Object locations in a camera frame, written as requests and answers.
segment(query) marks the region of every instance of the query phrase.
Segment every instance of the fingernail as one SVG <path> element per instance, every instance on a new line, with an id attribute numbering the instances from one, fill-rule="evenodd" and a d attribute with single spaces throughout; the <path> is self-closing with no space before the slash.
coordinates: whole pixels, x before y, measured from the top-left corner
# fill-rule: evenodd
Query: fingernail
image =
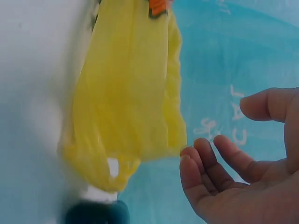
<path id="1" fill-rule="evenodd" d="M 188 147 L 188 145 L 184 145 L 183 147 L 181 147 L 181 150 L 180 150 L 180 152 L 182 152 L 185 148 L 187 148 Z"/>
<path id="2" fill-rule="evenodd" d="M 190 156 L 189 155 L 182 155 L 180 158 L 179 158 L 179 161 L 181 162 L 183 159 L 190 159 Z"/>

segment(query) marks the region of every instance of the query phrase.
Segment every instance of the finger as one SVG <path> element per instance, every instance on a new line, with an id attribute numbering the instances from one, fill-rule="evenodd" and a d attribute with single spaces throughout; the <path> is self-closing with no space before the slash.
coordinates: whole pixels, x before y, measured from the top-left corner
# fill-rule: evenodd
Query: finger
<path id="1" fill-rule="evenodd" d="M 298 89 L 271 88 L 240 101 L 244 115 L 252 120 L 284 122 L 288 105 Z"/>
<path id="2" fill-rule="evenodd" d="M 287 168 L 299 170 L 299 88 L 272 88 L 240 101 L 242 112 L 253 120 L 285 122 Z"/>
<path id="3" fill-rule="evenodd" d="M 211 144 L 206 139 L 197 139 L 194 147 L 199 153 L 206 173 L 219 192 L 229 188 L 244 188 L 247 184 L 235 182 L 221 164 L 217 162 Z"/>
<path id="4" fill-rule="evenodd" d="M 218 194 L 218 190 L 213 185 L 212 181 L 210 180 L 209 176 L 206 174 L 204 166 L 202 164 L 201 158 L 196 151 L 194 147 L 187 147 L 181 152 L 181 156 L 188 155 L 191 159 L 193 159 L 196 162 L 196 165 L 199 169 L 201 179 L 203 184 L 205 185 L 206 189 L 210 192 L 212 195 Z"/>
<path id="5" fill-rule="evenodd" d="M 271 161 L 255 161 L 224 135 L 216 136 L 214 144 L 224 161 L 248 183 L 261 180 L 273 163 Z"/>
<path id="6" fill-rule="evenodd" d="M 214 196 L 203 184 L 198 166 L 193 159 L 184 156 L 179 167 L 182 187 L 190 205 L 197 215 L 205 218 Z"/>

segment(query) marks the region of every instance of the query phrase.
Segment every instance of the orange object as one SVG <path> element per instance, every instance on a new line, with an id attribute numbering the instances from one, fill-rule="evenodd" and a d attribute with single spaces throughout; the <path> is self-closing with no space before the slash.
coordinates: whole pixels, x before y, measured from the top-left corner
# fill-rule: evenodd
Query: orange object
<path id="1" fill-rule="evenodd" d="M 157 18 L 160 15 L 167 13 L 172 0 L 149 0 L 149 16 Z"/>

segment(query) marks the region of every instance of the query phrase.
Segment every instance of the blue fabric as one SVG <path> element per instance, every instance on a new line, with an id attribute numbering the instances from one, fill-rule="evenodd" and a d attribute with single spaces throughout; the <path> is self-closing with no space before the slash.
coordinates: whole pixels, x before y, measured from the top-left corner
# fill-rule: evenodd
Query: blue fabric
<path id="1" fill-rule="evenodd" d="M 221 133 L 257 160 L 285 157 L 283 124 L 251 121 L 238 105 L 242 95 L 298 86 L 298 10 L 297 0 L 175 2 L 184 41 L 181 107 L 188 144 Z M 140 166 L 119 194 L 132 224 L 204 223 L 185 198 L 178 167 L 178 158 Z"/>

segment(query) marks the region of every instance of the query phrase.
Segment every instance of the palm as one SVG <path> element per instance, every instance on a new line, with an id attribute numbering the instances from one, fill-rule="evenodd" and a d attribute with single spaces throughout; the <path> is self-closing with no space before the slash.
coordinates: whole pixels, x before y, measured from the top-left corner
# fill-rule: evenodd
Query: palm
<path id="1" fill-rule="evenodd" d="M 294 101 L 294 91 L 286 93 L 285 98 L 280 96 L 285 106 L 280 110 L 277 107 L 279 102 L 275 102 L 271 108 L 271 100 L 279 99 L 277 90 L 268 90 L 247 99 L 241 109 L 255 120 L 285 121 L 287 158 L 279 161 L 254 161 L 225 136 L 214 139 L 226 163 L 249 184 L 232 179 L 217 162 L 206 139 L 198 139 L 193 147 L 182 151 L 180 172 L 184 192 L 195 212 L 208 223 L 287 223 L 286 218 L 293 223 L 293 217 L 283 214 L 281 219 L 275 217 L 286 209 L 278 206 L 281 202 L 284 202 L 283 206 L 290 206 L 293 197 L 299 199 L 299 172 L 296 172 L 299 170 L 299 152 L 296 151 L 299 144 L 296 144 L 297 138 L 287 135 L 299 126 L 299 122 L 294 124 L 294 119 L 291 119 L 291 124 L 287 123 L 290 120 L 289 114 L 296 115 L 299 109 L 295 113 L 290 106 Z M 299 105 L 299 98 L 296 101 L 296 105 Z"/>

